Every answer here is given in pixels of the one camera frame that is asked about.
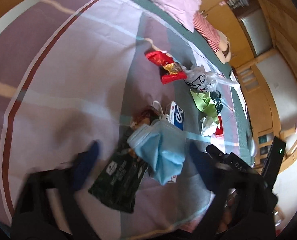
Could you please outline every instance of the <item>red box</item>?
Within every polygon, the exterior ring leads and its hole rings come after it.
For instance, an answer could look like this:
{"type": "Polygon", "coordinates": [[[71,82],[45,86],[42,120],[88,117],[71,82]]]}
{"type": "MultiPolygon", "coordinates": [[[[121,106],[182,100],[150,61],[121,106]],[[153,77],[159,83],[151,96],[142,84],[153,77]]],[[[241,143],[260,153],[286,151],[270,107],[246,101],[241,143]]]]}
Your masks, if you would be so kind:
{"type": "Polygon", "coordinates": [[[223,133],[222,117],[219,115],[218,116],[218,119],[219,119],[220,128],[218,128],[218,127],[216,128],[215,136],[216,137],[222,137],[224,135],[224,133],[223,133]]]}

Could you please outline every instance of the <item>wall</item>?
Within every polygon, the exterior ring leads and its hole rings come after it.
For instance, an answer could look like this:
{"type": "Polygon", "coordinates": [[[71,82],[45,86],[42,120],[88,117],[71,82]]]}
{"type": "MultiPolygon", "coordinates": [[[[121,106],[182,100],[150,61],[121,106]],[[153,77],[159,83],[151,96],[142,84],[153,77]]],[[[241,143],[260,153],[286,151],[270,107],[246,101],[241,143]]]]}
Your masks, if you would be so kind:
{"type": "MultiPolygon", "coordinates": [[[[297,83],[287,63],[280,54],[275,54],[256,65],[272,92],[282,130],[293,127],[297,123],[297,83]]],[[[288,138],[287,148],[296,138],[296,135],[288,138]]],[[[278,226],[283,229],[297,211],[297,160],[278,175],[274,193],[285,214],[285,220],[278,226]]]]}
{"type": "Polygon", "coordinates": [[[282,130],[297,123],[297,82],[280,54],[275,54],[256,66],[264,76],[274,97],[282,130]]]}
{"type": "Polygon", "coordinates": [[[292,0],[258,0],[273,44],[289,63],[297,78],[297,9],[292,0]]]}

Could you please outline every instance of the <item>snack wrapper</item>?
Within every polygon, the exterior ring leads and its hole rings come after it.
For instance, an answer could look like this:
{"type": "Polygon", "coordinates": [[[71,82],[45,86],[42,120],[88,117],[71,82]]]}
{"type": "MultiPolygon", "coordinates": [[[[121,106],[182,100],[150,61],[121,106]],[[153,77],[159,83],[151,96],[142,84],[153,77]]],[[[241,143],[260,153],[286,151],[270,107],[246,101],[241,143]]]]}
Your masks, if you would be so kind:
{"type": "Polygon", "coordinates": [[[163,67],[169,73],[162,76],[162,84],[167,84],[175,80],[186,79],[181,65],[169,57],[166,51],[153,51],[146,53],[146,58],[157,66],[163,67]]]}
{"type": "Polygon", "coordinates": [[[133,213],[135,193],[138,190],[148,164],[139,158],[127,143],[132,133],[144,123],[150,125],[158,119],[157,111],[150,107],[134,118],[110,158],[88,192],[104,205],[123,212],[133,213]]]}

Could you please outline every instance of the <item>blue face mask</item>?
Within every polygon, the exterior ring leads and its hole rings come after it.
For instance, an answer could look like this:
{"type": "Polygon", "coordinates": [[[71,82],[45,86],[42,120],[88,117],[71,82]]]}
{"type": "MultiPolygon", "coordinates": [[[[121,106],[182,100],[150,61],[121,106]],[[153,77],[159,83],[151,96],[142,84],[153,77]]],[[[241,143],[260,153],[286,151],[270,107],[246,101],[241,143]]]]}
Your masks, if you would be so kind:
{"type": "Polygon", "coordinates": [[[185,160],[184,132],[173,124],[158,120],[151,126],[144,124],[127,140],[138,157],[154,171],[154,179],[165,185],[174,175],[179,175],[185,160]]]}

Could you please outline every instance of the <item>green crumpled paper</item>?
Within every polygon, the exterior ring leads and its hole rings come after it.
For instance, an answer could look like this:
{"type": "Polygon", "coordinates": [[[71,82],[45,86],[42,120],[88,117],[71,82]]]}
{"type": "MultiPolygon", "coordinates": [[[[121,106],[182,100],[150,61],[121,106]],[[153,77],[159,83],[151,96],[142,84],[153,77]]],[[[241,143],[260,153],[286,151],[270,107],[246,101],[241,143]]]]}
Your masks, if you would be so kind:
{"type": "Polygon", "coordinates": [[[197,109],[211,117],[216,124],[219,124],[215,103],[210,97],[210,93],[194,93],[192,90],[190,91],[197,109]]]}

